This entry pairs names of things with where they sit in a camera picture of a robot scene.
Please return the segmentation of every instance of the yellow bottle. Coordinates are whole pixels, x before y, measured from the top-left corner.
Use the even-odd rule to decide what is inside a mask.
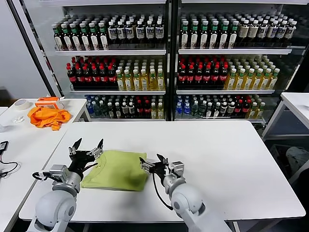
[[[280,69],[275,69],[267,86],[266,89],[274,89],[274,86],[276,84],[276,81],[278,80],[278,74],[280,72]]]
[[[267,83],[269,82],[269,79],[270,79],[270,72],[271,72],[271,69],[266,69],[264,75],[261,78],[258,89],[261,89],[261,90],[266,89],[266,85],[267,85]]]
[[[231,74],[225,82],[226,83],[225,89],[227,90],[233,89],[233,85],[235,82],[235,73],[236,73],[236,69],[231,69]]]
[[[163,119],[164,118],[164,110],[163,110],[163,103],[158,103],[158,118]]]
[[[158,90],[162,91],[165,89],[163,70],[158,69]]]
[[[141,82],[140,82],[140,74],[137,69],[133,70],[133,81],[134,81],[134,88],[135,91],[141,91]]]
[[[263,69],[259,68],[257,70],[256,75],[252,79],[252,82],[251,82],[249,89],[257,89],[257,87],[258,87],[258,85],[261,81],[262,73],[263,73]]]
[[[246,71],[245,69],[240,69],[239,74],[236,74],[233,89],[240,90],[241,84],[243,82],[243,76],[245,74],[245,71]]]
[[[151,91],[156,91],[157,90],[157,79],[155,76],[155,70],[154,69],[150,69],[150,78],[149,78],[149,89]]]

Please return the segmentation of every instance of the white table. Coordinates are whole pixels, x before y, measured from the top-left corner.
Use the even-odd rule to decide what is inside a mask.
[[[185,164],[184,177],[213,202],[225,220],[302,217],[305,210],[249,121],[92,122],[73,123],[46,165],[70,164],[68,147],[83,138],[80,149],[92,149],[104,138],[104,149],[156,153]],[[157,178],[158,190],[169,202]],[[52,188],[37,182],[19,216],[31,219],[37,200]],[[83,188],[73,222],[181,221],[158,199],[152,179],[144,191]]]
[[[65,100],[64,105],[72,118],[68,123],[62,124],[59,131],[52,131],[51,128],[40,129],[30,124],[27,113],[33,105],[23,111],[16,111],[14,106],[11,106],[0,115],[0,124],[6,129],[5,132],[0,132],[0,142],[9,141],[2,160],[16,161],[20,164],[17,171],[7,178],[0,179],[0,232],[11,230],[23,202],[34,186],[32,173],[40,171],[45,166],[69,125],[77,121],[82,114],[90,118],[85,108],[85,99]],[[23,116],[25,120],[18,124],[13,123],[13,119],[17,116]],[[13,165],[1,165],[2,171],[13,167]]]

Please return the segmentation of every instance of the dark bottle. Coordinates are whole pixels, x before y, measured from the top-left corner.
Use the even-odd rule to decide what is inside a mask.
[[[184,86],[185,85],[185,81],[186,81],[186,71],[185,71],[185,66],[182,65],[182,69],[179,72],[178,75],[178,81],[179,81],[179,85],[180,86]]]
[[[209,49],[213,49],[216,47],[216,42],[217,42],[217,36],[218,36],[218,21],[213,21],[212,22],[212,28],[210,32],[210,43],[209,43]]]
[[[86,24],[81,23],[79,26],[82,30],[81,37],[82,37],[82,41],[83,41],[83,44],[84,44],[84,49],[87,50],[87,51],[90,51],[92,43],[91,43],[90,35],[87,31]]]
[[[240,99],[235,106],[234,116],[240,117],[241,116],[241,112],[240,112],[241,109],[242,109],[242,99]]]
[[[200,49],[204,49],[207,48],[208,46],[208,41],[207,41],[207,36],[208,36],[208,21],[204,20],[202,22],[202,28],[201,28],[201,32],[200,32]]]
[[[217,88],[219,77],[219,65],[216,64],[215,68],[211,72],[211,88]]]
[[[188,21],[183,21],[183,27],[180,31],[180,44],[182,49],[186,49],[188,46]]]
[[[236,39],[236,42],[239,44],[239,46],[243,47],[244,43],[246,42],[246,38],[249,31],[249,20],[244,20],[243,24],[240,25],[239,31],[238,31],[238,37]]]
[[[139,44],[145,43],[145,26],[142,24],[141,21],[137,22],[136,37]]]
[[[193,65],[189,66],[189,70],[186,76],[186,85],[190,86],[193,83],[193,77],[194,77],[194,67]]]
[[[109,22],[109,27],[107,29],[108,35],[109,35],[109,43],[110,44],[116,44],[117,43],[117,28],[115,27],[113,22]]]
[[[102,48],[104,50],[108,50],[108,42],[107,42],[107,33],[105,29],[105,24],[104,23],[99,23],[99,37],[100,37],[100,43],[102,44]]]
[[[202,69],[203,69],[203,66],[199,65],[198,69],[195,73],[195,76],[194,76],[194,85],[195,86],[200,86],[202,84],[202,77],[203,77]]]
[[[254,20],[253,23],[249,27],[249,31],[247,34],[247,43],[246,43],[247,47],[253,47],[254,45],[257,30],[259,29],[259,26],[257,25],[258,22],[259,22],[258,20]]]
[[[65,23],[61,24],[61,28],[62,28],[62,31],[63,31],[63,39],[66,43],[68,50],[73,51],[74,50],[74,42],[72,40],[72,32],[70,32],[70,30],[68,29],[68,25],[65,24]]]

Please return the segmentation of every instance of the shelf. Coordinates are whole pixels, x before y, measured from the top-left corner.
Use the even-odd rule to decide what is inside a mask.
[[[307,5],[308,0],[182,0],[182,3],[258,3]]]
[[[231,48],[231,49],[179,49],[179,54],[268,54],[287,55],[292,49],[263,49],[263,48]]]
[[[58,56],[145,56],[165,55],[165,49],[149,50],[95,50],[95,51],[55,51]]]
[[[164,95],[164,91],[118,91],[118,90],[70,90],[73,94],[84,95]]]
[[[176,94],[271,94],[275,90],[177,90]]]
[[[166,0],[41,0],[41,6],[165,4]]]

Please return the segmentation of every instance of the bottle label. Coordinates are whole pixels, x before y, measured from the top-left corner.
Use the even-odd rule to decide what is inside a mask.
[[[188,35],[187,34],[183,34],[182,35],[182,49],[186,49],[187,48],[187,42],[188,42]]]
[[[126,83],[127,91],[131,91],[131,82],[130,82],[130,80],[126,80],[125,83]]]
[[[105,35],[101,35],[100,38],[101,38],[101,42],[102,42],[102,45],[103,45],[103,49],[104,50],[108,50],[108,47],[107,47],[108,44],[107,44],[106,36]]]
[[[249,38],[255,38],[258,29],[259,29],[259,27],[250,27],[247,36],[248,36]]]
[[[133,28],[126,28],[126,37],[128,39],[134,39],[134,31]]]
[[[234,81],[235,79],[230,79],[226,89],[231,90],[233,88]]]
[[[237,81],[235,89],[237,89],[237,90],[241,89],[242,81],[243,81],[243,79],[239,79],[239,80]]]
[[[91,41],[92,41],[94,50],[98,50],[98,39],[97,39],[97,37],[92,35],[91,36]]]
[[[202,34],[201,36],[201,43],[200,43],[200,49],[206,48],[207,43],[207,34]]]
[[[134,80],[134,87],[135,87],[135,91],[140,90],[140,81],[139,80]]]
[[[219,48],[225,47],[226,39],[227,39],[227,34],[222,34],[220,38]]]
[[[116,111],[116,115],[118,119],[121,119],[121,112],[120,111]]]
[[[56,37],[55,37],[55,42],[56,42],[56,44],[57,44],[58,49],[59,49],[60,51],[62,51],[62,50],[63,50],[63,44],[62,44],[62,42],[61,42],[60,37],[56,36]]]
[[[117,28],[117,35],[118,35],[118,38],[120,40],[125,39],[126,38],[125,29],[124,28]]]
[[[77,36],[73,36],[72,39],[73,39],[73,42],[75,44],[76,50],[77,51],[81,51],[82,48],[81,48],[81,44],[79,43],[78,37]]]
[[[109,34],[111,40],[117,39],[117,30],[116,30],[116,28],[112,28],[112,29],[108,28],[108,34]]]
[[[65,36],[64,37],[64,41],[67,44],[68,50],[72,51],[73,50],[73,46],[72,46],[72,43],[71,43],[71,40],[70,40],[69,36]]]
[[[202,76],[195,75],[194,80],[195,81],[201,81],[202,80]]]
[[[154,27],[146,27],[146,37],[147,39],[153,39],[155,37]]]
[[[249,89],[252,79],[247,79],[243,89]]]
[[[285,34],[284,34],[284,37],[286,39],[290,39],[293,37],[293,34],[294,34],[294,31],[295,31],[295,27],[288,27]]]
[[[231,34],[230,41],[228,42],[228,48],[233,48],[235,44],[237,34]]]
[[[216,45],[216,41],[217,41],[217,34],[212,34],[211,35],[211,41],[209,44],[209,49],[213,49]]]
[[[274,38],[277,33],[278,27],[269,27],[267,32],[268,38]]]
[[[85,46],[85,50],[90,51],[90,44],[89,44],[89,41],[88,41],[88,37],[83,35],[82,40],[83,40],[83,43],[84,43],[84,46]]]
[[[142,27],[142,28],[136,28],[136,37],[138,39],[143,39],[145,38],[145,28]]]
[[[155,27],[155,37],[157,39],[163,39],[164,38],[164,30],[163,27]]]
[[[118,80],[117,83],[118,83],[119,90],[123,91],[124,90],[124,83],[122,82],[122,80]]]
[[[152,119],[156,119],[156,111],[152,111],[151,112],[151,118]]]
[[[191,49],[194,49],[197,44],[197,34],[191,35]]]

